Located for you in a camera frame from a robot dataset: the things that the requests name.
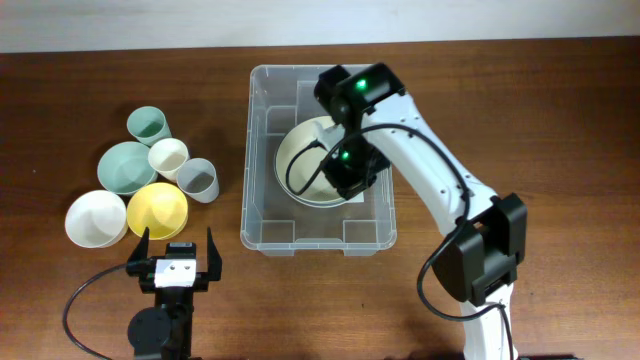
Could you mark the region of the cream plastic cup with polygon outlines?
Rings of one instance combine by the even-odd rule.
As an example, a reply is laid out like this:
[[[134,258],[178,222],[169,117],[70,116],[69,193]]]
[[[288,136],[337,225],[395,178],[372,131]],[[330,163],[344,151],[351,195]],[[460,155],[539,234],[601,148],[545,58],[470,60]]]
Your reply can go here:
[[[176,138],[158,141],[150,148],[148,154],[150,166],[171,182],[176,181],[179,170],[189,159],[187,146]]]

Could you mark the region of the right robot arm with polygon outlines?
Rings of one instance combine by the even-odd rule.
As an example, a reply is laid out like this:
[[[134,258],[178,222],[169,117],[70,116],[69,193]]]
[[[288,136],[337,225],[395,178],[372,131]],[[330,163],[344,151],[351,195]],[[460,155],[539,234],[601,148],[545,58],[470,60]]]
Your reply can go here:
[[[334,126],[318,140],[327,150],[316,175],[350,199],[375,175],[395,166],[434,218],[443,242],[417,278],[434,271],[460,304],[467,359],[515,359],[510,298],[525,257],[527,208],[516,195],[499,197],[472,175],[427,125],[404,84],[383,63],[351,74],[336,65],[314,89]]]

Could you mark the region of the cream white plate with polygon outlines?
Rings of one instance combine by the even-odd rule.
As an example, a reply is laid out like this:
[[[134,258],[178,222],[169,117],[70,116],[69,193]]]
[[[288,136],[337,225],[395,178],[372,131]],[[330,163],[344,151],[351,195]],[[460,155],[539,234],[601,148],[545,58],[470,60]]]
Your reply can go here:
[[[275,171],[277,177],[277,171],[286,171],[291,160],[302,150],[304,150],[309,144],[315,141],[313,135],[313,125],[318,121],[324,127],[334,125],[334,121],[330,116],[320,116],[306,120],[297,126],[295,126],[287,135],[283,138],[278,146],[275,155]],[[310,148],[302,153],[294,162],[289,173],[289,186],[287,188],[293,190],[300,190],[311,175],[314,173],[320,162],[326,156],[327,151],[321,146]],[[308,189],[299,196],[310,195],[311,192]]]

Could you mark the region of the green plastic cup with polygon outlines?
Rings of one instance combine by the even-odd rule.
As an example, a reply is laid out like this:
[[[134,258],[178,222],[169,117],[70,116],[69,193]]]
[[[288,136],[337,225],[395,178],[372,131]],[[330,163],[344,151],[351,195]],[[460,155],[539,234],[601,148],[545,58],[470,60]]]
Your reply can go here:
[[[143,106],[134,110],[129,115],[126,126],[132,136],[149,147],[162,139],[172,137],[164,113],[153,106]]]

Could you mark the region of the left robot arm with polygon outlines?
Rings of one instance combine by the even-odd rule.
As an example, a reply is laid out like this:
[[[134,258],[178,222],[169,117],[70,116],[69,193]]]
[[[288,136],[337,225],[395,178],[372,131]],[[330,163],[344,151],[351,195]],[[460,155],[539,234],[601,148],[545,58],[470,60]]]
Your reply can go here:
[[[154,305],[131,319],[127,336],[136,359],[190,359],[194,294],[206,292],[221,279],[222,258],[211,233],[207,234],[207,269],[198,272],[197,246],[171,242],[163,256],[149,256],[150,230],[132,251],[126,273],[138,279],[140,290],[154,296]]]

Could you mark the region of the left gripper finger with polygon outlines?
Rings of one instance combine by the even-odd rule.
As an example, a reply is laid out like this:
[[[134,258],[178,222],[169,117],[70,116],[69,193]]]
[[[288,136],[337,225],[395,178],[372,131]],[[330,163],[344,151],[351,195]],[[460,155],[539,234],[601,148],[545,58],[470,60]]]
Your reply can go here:
[[[141,236],[141,239],[138,245],[135,247],[130,257],[128,258],[129,263],[140,262],[147,259],[149,236],[150,236],[150,229],[146,227],[144,229],[143,235]]]
[[[207,279],[220,281],[222,273],[222,258],[214,243],[211,228],[207,228]]]

